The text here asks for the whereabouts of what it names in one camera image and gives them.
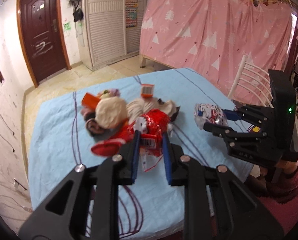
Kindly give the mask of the red sleeved forearm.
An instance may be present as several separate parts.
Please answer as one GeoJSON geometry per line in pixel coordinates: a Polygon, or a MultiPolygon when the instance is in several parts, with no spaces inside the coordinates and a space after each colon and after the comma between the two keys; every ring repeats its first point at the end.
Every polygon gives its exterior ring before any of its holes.
{"type": "Polygon", "coordinates": [[[267,183],[267,197],[261,203],[280,223],[287,234],[298,222],[298,168],[292,174],[281,174],[278,182],[267,183]]]}

